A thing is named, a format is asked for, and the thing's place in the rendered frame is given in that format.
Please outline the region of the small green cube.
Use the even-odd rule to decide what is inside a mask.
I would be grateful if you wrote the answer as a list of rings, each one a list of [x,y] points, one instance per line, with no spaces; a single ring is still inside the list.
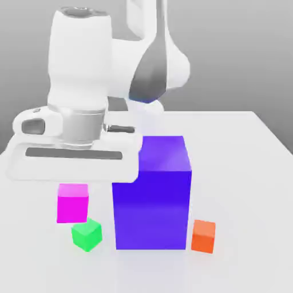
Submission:
[[[78,223],[72,226],[73,243],[84,250],[91,251],[102,241],[102,226],[91,218],[86,223]]]

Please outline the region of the small orange cube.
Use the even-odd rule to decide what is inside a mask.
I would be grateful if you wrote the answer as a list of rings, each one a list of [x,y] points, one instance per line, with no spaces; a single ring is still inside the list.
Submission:
[[[191,250],[212,254],[215,242],[216,224],[195,220],[192,231]]]

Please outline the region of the large purple box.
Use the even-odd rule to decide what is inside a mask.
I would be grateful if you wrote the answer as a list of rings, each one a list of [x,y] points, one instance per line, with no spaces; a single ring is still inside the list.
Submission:
[[[186,248],[192,168],[184,138],[145,136],[138,177],[114,183],[118,250]]]

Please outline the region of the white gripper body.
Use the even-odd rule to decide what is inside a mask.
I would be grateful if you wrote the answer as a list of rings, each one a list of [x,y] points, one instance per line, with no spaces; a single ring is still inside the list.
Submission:
[[[104,132],[90,149],[56,138],[15,134],[5,149],[6,174],[14,180],[131,183],[138,176],[140,133]]]

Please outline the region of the small magenta cube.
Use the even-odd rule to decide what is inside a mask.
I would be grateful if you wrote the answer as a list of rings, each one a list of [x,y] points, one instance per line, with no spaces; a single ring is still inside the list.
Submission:
[[[87,184],[60,184],[57,197],[57,223],[86,223],[88,205]]]

